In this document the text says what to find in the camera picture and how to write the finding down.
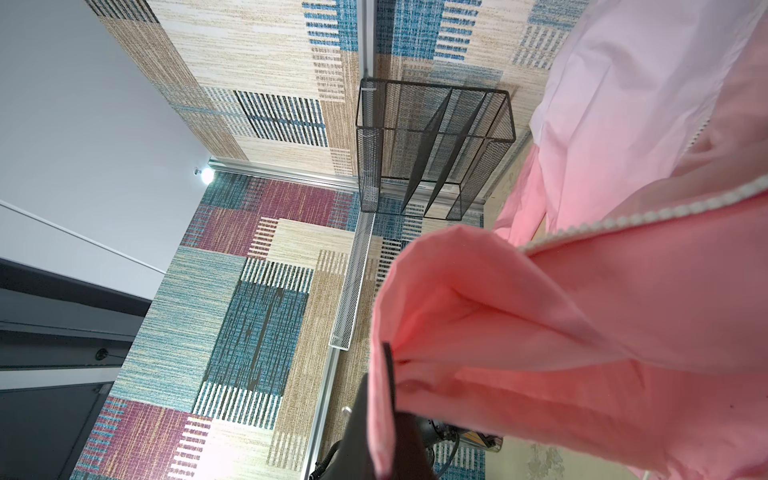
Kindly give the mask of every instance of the black cable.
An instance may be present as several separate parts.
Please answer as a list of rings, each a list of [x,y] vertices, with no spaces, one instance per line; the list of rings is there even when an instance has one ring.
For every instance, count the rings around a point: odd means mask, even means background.
[[[326,457],[323,459],[323,461],[317,462],[315,464],[316,468],[315,468],[315,471],[310,474],[310,480],[317,480],[318,478],[323,476],[323,473],[325,473],[326,469],[328,468],[328,465],[331,464],[331,460],[333,459],[333,456],[336,454],[336,450],[339,449],[340,444],[341,444],[341,440],[338,440],[333,445],[331,445],[331,448],[326,454]]]
[[[448,470],[448,467],[451,466],[451,462],[453,462],[453,457],[456,456],[456,451],[458,450],[458,441],[459,441],[459,435],[456,435],[456,442],[453,444],[453,449],[451,450],[451,455],[448,455],[448,460],[445,461],[445,464],[440,467],[440,470],[437,472],[437,478],[442,477],[442,474],[445,473],[446,470]]]
[[[427,463],[430,468],[435,466],[435,450],[432,447],[427,447]]]
[[[101,361],[101,360],[103,360],[103,359],[107,358],[108,356],[113,356],[113,357],[115,357],[115,358],[118,358],[118,359],[123,359],[123,360],[125,360],[125,357],[124,357],[124,356],[119,356],[119,355],[112,355],[111,353],[109,353],[109,350],[107,350],[107,349],[99,349],[99,350],[96,352],[96,357],[95,357],[95,358],[96,358],[96,360],[98,360],[98,361]]]

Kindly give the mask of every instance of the carpet panel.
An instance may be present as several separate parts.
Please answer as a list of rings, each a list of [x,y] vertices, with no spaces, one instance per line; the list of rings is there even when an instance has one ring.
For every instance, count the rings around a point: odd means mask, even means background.
[[[203,381],[281,396],[307,295],[259,283],[238,283]]]
[[[571,31],[589,0],[537,0],[528,23]]]
[[[428,58],[442,31],[443,0],[376,3],[376,52],[399,57]]]
[[[200,205],[181,244],[245,257],[259,221],[259,214],[254,212]]]
[[[175,109],[182,120],[187,123],[190,131],[205,145],[210,153],[217,157],[239,158],[245,160],[246,155],[232,134],[220,127],[215,117],[207,114],[195,114],[189,111]]]
[[[249,91],[235,91],[235,95],[258,138],[328,146],[319,101]]]
[[[110,396],[71,478],[183,478],[207,430],[205,419],[188,413]]]
[[[99,20],[153,84],[197,86],[159,24],[110,17],[100,17]]]
[[[216,172],[216,181],[205,189],[200,205],[209,207],[228,208],[230,210],[244,210],[243,204],[258,204],[260,189],[253,188],[252,184],[264,184],[268,180],[246,177],[245,175]]]
[[[357,51],[357,3],[354,0],[302,2],[311,45]]]
[[[319,98],[301,2],[150,3],[200,85]]]
[[[559,28],[526,25],[511,62],[514,65],[549,69],[566,36],[568,32]]]
[[[376,267],[376,288],[380,287],[392,267],[392,262],[402,251],[402,240],[381,237],[381,253]]]
[[[206,381],[200,387],[192,413],[271,430],[281,402],[279,395]]]
[[[379,211],[373,221],[373,235],[400,238],[403,216],[400,215],[401,201],[388,197],[379,198]]]
[[[354,237],[354,232],[281,218],[266,259],[314,268],[321,250],[349,254]]]
[[[336,196],[335,190],[268,180],[258,203],[245,203],[243,208],[261,217],[328,225]]]
[[[245,259],[179,247],[112,394],[190,412]]]
[[[357,227],[357,217],[359,215],[360,200],[357,192],[354,194],[337,192],[327,225],[328,227],[353,232],[355,227]]]
[[[240,281],[309,293],[312,275],[309,268],[249,258],[245,261]]]
[[[333,173],[340,177],[355,177],[357,174],[356,161],[353,162],[353,156],[349,150],[343,148],[331,148],[331,162],[333,163]]]
[[[371,236],[371,243],[368,244],[368,258],[380,259],[382,254],[383,238],[376,235]]]
[[[328,147],[239,135],[235,135],[234,139],[243,149],[245,160],[287,170],[336,174]]]
[[[336,27],[336,19],[331,19],[332,15],[312,12],[305,12],[304,15],[320,16],[324,15],[322,22],[307,22],[307,34],[310,37],[322,37],[324,34],[333,34]],[[310,38],[312,41],[322,42],[312,45],[312,60],[315,65],[315,79],[317,80],[317,91],[321,100],[328,102],[344,102],[344,70],[341,65],[341,51],[337,42],[327,39]]]
[[[356,145],[356,134],[355,124],[349,119],[354,118],[356,104],[327,100],[321,100],[320,104],[323,106],[323,113],[329,127],[328,145],[341,151],[351,151]]]
[[[224,125],[232,135],[255,137],[256,132],[248,121],[243,106],[234,90],[226,88],[202,87],[210,98],[215,113],[220,115]]]
[[[197,467],[185,478],[198,480],[296,480],[291,470],[266,461],[272,431],[214,419]]]
[[[546,70],[509,69],[499,81],[499,86],[511,95],[510,105],[515,116],[515,133],[518,139],[528,130],[531,116],[544,96],[547,76]]]
[[[306,451],[349,256],[321,250],[267,461],[298,470]]]
[[[256,233],[253,234],[253,242],[250,244],[248,256],[264,260],[270,254],[272,240],[277,230],[277,219],[261,217]]]

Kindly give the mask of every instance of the blue striped pattern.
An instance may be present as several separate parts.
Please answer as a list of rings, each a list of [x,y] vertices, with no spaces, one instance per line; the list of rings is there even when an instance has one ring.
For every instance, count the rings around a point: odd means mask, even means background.
[[[337,0],[333,5],[302,2],[301,6],[311,45],[357,51],[356,0]]]
[[[559,28],[527,25],[512,64],[549,69],[567,35]]]
[[[443,0],[420,2],[377,2],[377,49],[380,54],[400,57],[435,57],[435,44],[440,32]]]
[[[191,412],[244,264],[179,247],[111,394]]]
[[[203,90],[214,104],[214,109],[210,113],[219,115],[232,135],[256,137],[256,132],[246,118],[234,91],[214,87],[203,87]]]
[[[327,147],[320,102],[312,98],[235,91],[258,138]]]
[[[453,442],[443,442],[435,446],[435,464],[437,472],[447,461]],[[460,446],[453,462],[440,477],[441,480],[485,480],[485,452],[471,447]]]
[[[571,31],[589,0],[538,0],[528,15],[528,23]]]
[[[478,16],[477,7],[481,2],[450,2],[466,6],[461,8],[445,6],[442,11],[442,23],[435,44],[435,58],[450,61],[464,61],[475,18]]]
[[[473,227],[483,228],[483,216],[482,211],[467,210],[464,214],[462,222],[464,225],[472,225]]]

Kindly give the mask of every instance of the pink fabric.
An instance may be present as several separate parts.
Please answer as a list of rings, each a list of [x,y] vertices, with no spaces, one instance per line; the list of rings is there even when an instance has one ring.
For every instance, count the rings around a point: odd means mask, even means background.
[[[767,65],[764,18],[674,176],[611,216],[706,199],[768,174]],[[377,474],[387,476],[394,446],[388,342],[399,410],[663,478],[768,478],[766,238],[763,193],[530,256],[463,226],[413,242],[373,312]]]
[[[527,219],[542,204],[550,231],[600,220],[669,177],[765,8],[762,0],[590,2],[531,119],[541,176],[518,184],[537,198],[511,197],[497,219],[510,227],[499,233],[530,240]]]
[[[533,145],[493,231],[512,245],[525,245],[533,238],[546,210],[547,197],[538,164],[538,147]]]

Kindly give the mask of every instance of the floor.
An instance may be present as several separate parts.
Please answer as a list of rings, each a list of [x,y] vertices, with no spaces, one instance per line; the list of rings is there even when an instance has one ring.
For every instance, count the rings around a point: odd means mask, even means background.
[[[515,187],[531,142],[504,174],[485,202],[484,225],[491,229],[504,202]],[[536,237],[544,233],[544,221]],[[568,449],[539,445],[512,437],[504,439],[499,453],[485,456],[485,480],[637,480],[623,465]]]

